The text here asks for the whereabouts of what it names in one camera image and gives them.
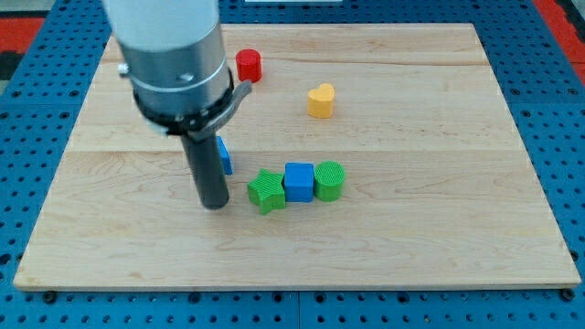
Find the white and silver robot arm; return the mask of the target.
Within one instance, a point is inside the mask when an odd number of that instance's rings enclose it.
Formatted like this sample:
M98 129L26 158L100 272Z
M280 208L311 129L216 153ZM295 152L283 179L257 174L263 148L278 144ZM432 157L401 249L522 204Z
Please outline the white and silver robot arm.
M144 118L169 135L213 135L250 94L235 85L217 0L102 0Z

